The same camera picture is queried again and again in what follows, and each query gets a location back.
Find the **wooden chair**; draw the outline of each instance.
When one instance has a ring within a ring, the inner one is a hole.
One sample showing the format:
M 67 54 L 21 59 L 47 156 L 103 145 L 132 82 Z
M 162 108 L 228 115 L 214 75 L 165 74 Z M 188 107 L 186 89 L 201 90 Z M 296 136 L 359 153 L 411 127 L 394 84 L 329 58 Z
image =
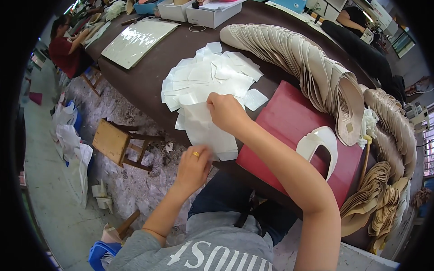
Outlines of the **wooden chair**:
M 138 218 L 140 215 L 140 211 L 136 210 L 133 214 L 131 214 L 123 223 L 116 229 L 121 239 L 125 238 L 127 235 L 131 235 L 134 230 L 130 228 L 131 224 Z
M 138 167 L 143 170 L 151 171 L 152 167 L 147 167 L 141 164 L 143 155 L 145 154 L 148 144 L 152 141 L 164 141 L 164 137 L 148 136 L 144 134 L 132 134 L 129 131 L 137 131 L 138 126 L 119 125 L 112 121 L 107 121 L 106 118 L 101 119 L 98 128 L 96 129 L 93 138 L 93 146 L 102 154 L 107 156 L 111 161 L 118 166 L 124 167 L 127 164 L 133 167 Z M 131 139 L 143 140 L 143 146 L 131 144 Z M 139 153 L 137 162 L 125 157 L 125 151 L 131 148 Z
M 84 82 L 93 90 L 93 92 L 96 93 L 98 97 L 101 97 L 101 94 L 96 91 L 96 86 L 101 82 L 101 80 L 104 78 L 101 74 L 101 71 L 95 68 L 94 66 L 90 66 L 90 68 L 95 72 L 94 75 L 90 78 L 90 80 L 87 78 L 85 73 L 82 73 L 80 76 L 83 78 Z

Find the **stack of shoe insoles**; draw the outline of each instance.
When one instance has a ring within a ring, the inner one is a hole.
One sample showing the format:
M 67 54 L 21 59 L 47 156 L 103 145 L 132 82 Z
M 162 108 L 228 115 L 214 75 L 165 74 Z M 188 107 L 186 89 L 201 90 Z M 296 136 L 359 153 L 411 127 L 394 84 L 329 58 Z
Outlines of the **stack of shoe insoles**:
M 376 254 L 377 249 L 390 239 L 392 229 L 397 228 L 404 214 L 404 200 L 407 191 L 404 188 L 407 186 L 408 179 L 402 177 L 399 181 L 392 185 L 387 185 L 385 193 L 378 204 L 377 210 L 374 213 L 372 223 L 368 227 L 369 236 L 373 236 L 373 240 L 369 245 L 368 250 Z
M 377 147 L 377 160 L 388 161 L 390 164 L 390 181 L 397 182 L 404 175 L 404 164 L 402 156 L 398 152 L 395 138 L 384 131 L 383 128 L 375 126 L 374 133 L 377 136 L 372 142 Z
M 414 136 L 414 128 L 410 121 L 404 116 L 405 111 L 402 109 L 401 104 L 392 96 L 384 92 L 382 89 L 367 89 L 363 93 L 365 102 L 370 106 L 380 118 L 379 129 L 380 137 L 377 140 L 377 147 L 385 150 L 384 141 L 381 140 L 382 134 L 387 136 L 391 134 L 395 139 L 395 144 L 399 154 L 402 156 L 402 163 L 404 165 L 403 176 L 410 179 L 413 176 L 414 168 L 416 167 L 416 137 Z M 389 163 L 393 163 L 396 159 L 395 154 L 389 154 Z M 395 165 L 395 169 L 400 168 L 400 165 Z M 398 180 L 401 176 L 394 176 L 394 181 Z
M 313 106 L 335 117 L 339 140 L 348 146 L 357 142 L 365 108 L 357 78 L 327 58 L 314 42 L 288 29 L 263 24 L 226 26 L 220 39 L 297 77 L 303 95 Z
M 377 210 L 383 200 L 389 179 L 390 165 L 387 161 L 376 163 L 362 180 L 360 190 L 342 205 L 341 237 L 348 236 L 365 226 L 370 214 Z

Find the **woman in red shirt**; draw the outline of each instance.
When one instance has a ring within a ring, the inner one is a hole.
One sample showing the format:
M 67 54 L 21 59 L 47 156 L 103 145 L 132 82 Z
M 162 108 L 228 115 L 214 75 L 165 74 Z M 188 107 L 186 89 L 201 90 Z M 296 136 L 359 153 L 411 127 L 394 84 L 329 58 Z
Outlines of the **woman in red shirt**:
M 80 44 L 89 34 L 89 30 L 85 29 L 75 37 L 64 37 L 69 28 L 69 22 L 70 16 L 68 15 L 62 15 L 53 22 L 48 51 L 53 63 L 69 78 L 75 78 L 84 73 L 94 61 Z

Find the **red board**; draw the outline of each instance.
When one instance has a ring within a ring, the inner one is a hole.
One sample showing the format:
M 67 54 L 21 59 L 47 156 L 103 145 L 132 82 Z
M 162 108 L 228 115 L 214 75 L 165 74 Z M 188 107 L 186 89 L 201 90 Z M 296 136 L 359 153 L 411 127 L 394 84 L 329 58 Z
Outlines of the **red board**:
M 281 81 L 267 106 L 262 109 L 256 122 L 293 150 L 296 149 L 303 136 L 318 127 L 329 126 L 335 130 L 333 117 L 316 110 L 300 90 L 286 81 Z M 345 201 L 360 162 L 362 149 L 357 144 L 345 146 L 338 138 L 336 140 L 338 143 L 338 161 L 327 183 L 333 190 L 340 208 Z M 329 158 L 324 158 L 320 151 L 315 153 L 310 163 L 323 176 L 327 176 Z M 243 146 L 238 155 L 237 164 L 288 195 L 268 167 L 246 145 Z

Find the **red shirt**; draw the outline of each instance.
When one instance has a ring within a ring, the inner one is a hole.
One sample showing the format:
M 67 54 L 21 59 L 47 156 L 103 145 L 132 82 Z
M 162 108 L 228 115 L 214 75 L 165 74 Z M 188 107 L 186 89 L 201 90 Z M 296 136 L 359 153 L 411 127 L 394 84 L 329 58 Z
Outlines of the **red shirt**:
M 79 66 L 80 50 L 76 49 L 68 54 L 72 47 L 72 41 L 67 37 L 58 37 L 51 40 L 48 52 L 54 64 L 72 78 Z

